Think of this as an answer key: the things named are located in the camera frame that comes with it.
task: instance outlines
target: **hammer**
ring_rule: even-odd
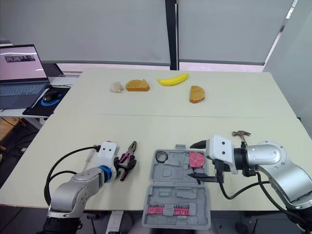
[[[250,136],[251,133],[248,133],[246,131],[242,131],[242,130],[239,130],[237,132],[232,132],[232,136],[239,136],[241,138],[242,141],[245,142],[246,146],[248,145],[246,140],[245,140],[245,136]]]

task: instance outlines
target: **yellow banana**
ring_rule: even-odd
[[[188,77],[189,77],[189,74],[184,73],[180,76],[173,77],[170,79],[157,79],[157,80],[161,85],[171,86],[171,85],[179,84],[179,83],[185,81]]]

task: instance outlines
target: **mouse pad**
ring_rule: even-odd
[[[37,101],[37,103],[34,105],[34,107],[27,107],[26,110],[23,112],[23,115],[32,115],[32,116],[50,116],[53,114],[53,111],[55,110],[56,106],[59,104],[59,102],[63,99],[63,97],[67,94],[69,88],[50,88],[48,92],[51,91],[57,91],[57,98],[50,102],[50,103],[44,103],[42,100],[42,97]]]

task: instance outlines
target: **desk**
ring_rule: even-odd
[[[48,77],[51,85],[65,85],[65,84],[74,84],[77,80],[76,77]],[[19,117],[19,118],[40,118],[40,117],[48,117],[48,116],[32,116],[32,115],[23,115],[23,112],[26,108],[21,109],[8,109],[0,112],[0,117]]]
[[[187,72],[175,86],[162,86],[157,78],[183,71],[93,68],[84,71],[55,109],[62,114],[106,114],[197,117],[295,117],[270,73]],[[146,79],[148,92],[112,93],[111,83]],[[206,100],[189,102],[192,85],[205,89]]]
[[[76,77],[48,77],[51,85],[65,85],[74,84],[77,80]],[[42,95],[37,99],[37,101],[45,94],[49,89],[45,89]],[[33,116],[33,115],[23,115],[26,108],[21,109],[8,109],[0,112],[0,117],[19,117],[24,118],[30,122],[35,128],[40,129],[42,127],[41,121],[37,121],[34,118],[48,118],[48,116]]]
[[[137,166],[124,182],[115,180],[104,187],[87,203],[88,210],[142,210],[156,149],[174,149],[176,144],[191,144],[219,134],[240,145],[231,131],[244,129],[252,133],[247,142],[257,144],[271,140],[283,145],[291,160],[312,175],[311,139],[296,118],[241,117],[160,117],[127,115],[53,114],[0,190],[0,203],[6,205],[47,207],[43,197],[46,176],[52,165],[66,153],[111,140],[120,146],[119,156],[136,140]],[[55,170],[82,171],[88,151],[65,159]],[[90,167],[95,166],[95,158]],[[210,163],[210,173],[214,168]],[[51,193],[71,175],[60,175],[51,182]],[[256,177],[245,178],[226,173],[225,190],[232,195],[253,183]],[[212,210],[276,210],[261,189],[254,187],[233,200],[226,200],[216,183],[206,183],[211,193]],[[273,198],[276,193],[267,186]]]

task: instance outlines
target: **plastic tool case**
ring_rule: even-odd
[[[187,151],[185,145],[175,150],[156,150],[151,177],[153,184],[147,189],[142,224],[149,228],[209,229],[210,194],[204,184],[187,174],[206,173],[206,160],[202,167],[190,167],[190,154],[204,156],[202,151]],[[156,156],[162,154],[158,162]]]

